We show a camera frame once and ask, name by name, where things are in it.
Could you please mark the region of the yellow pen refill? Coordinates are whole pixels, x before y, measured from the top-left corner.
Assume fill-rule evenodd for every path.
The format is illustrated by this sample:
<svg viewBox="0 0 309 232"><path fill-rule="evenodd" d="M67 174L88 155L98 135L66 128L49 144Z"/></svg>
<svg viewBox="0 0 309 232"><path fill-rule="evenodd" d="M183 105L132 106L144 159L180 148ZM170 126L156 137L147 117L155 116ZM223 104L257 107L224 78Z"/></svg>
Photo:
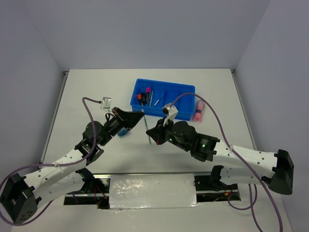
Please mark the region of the yellow pen refill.
<svg viewBox="0 0 309 232"><path fill-rule="evenodd" d="M149 99L149 107L151 106L151 104L152 104L152 99L153 99L153 93L154 93L154 91L152 90L151 91L151 94L150 94L150 99Z"/></svg>

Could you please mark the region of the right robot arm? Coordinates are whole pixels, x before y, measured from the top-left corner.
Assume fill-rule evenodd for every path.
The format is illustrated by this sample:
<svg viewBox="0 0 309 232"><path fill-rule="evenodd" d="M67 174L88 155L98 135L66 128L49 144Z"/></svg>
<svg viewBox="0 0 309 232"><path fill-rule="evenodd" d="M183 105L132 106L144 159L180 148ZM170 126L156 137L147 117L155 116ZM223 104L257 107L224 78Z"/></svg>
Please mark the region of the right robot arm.
<svg viewBox="0 0 309 232"><path fill-rule="evenodd" d="M189 152L201 162L214 162L210 184L215 189L236 183L260 184L278 194L293 193L294 164L285 150L261 152L248 148L227 145L217 137L196 132L186 121L164 122L146 131L157 145L169 142Z"/></svg>

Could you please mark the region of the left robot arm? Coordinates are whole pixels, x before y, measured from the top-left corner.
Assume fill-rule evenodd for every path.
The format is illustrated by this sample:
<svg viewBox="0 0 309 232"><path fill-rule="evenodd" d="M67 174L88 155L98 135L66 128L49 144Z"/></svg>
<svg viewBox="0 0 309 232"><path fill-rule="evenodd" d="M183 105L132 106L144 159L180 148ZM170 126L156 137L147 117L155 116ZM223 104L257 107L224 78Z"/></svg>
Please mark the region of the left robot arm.
<svg viewBox="0 0 309 232"><path fill-rule="evenodd" d="M0 203L14 225L26 223L44 204L67 193L104 189L87 166L103 154L105 146L121 129L131 130L143 118L143 112L125 112L115 107L107 121L87 124L83 139L68 154L33 173L10 176L0 196Z"/></svg>

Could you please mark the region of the pink cap black highlighter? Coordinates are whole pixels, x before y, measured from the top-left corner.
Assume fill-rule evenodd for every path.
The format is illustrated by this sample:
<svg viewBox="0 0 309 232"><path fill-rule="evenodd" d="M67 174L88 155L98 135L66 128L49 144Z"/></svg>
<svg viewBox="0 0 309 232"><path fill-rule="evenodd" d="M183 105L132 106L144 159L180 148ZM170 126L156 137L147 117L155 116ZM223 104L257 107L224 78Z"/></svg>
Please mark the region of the pink cap black highlighter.
<svg viewBox="0 0 309 232"><path fill-rule="evenodd" d="M145 91L145 95L144 95L144 104L145 105L148 105L150 93L151 93L151 88L147 87L146 91Z"/></svg>

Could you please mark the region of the blue cap black highlighter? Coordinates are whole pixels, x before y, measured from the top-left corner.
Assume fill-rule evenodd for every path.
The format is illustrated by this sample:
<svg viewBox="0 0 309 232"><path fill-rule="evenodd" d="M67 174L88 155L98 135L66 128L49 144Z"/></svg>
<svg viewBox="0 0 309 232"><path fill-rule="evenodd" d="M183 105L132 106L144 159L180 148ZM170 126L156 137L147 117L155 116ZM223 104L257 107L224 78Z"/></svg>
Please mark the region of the blue cap black highlighter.
<svg viewBox="0 0 309 232"><path fill-rule="evenodd" d="M145 93L144 93L144 92L141 92L140 94L143 96L144 105L145 105L145 104L146 104L146 96L145 96Z"/></svg>

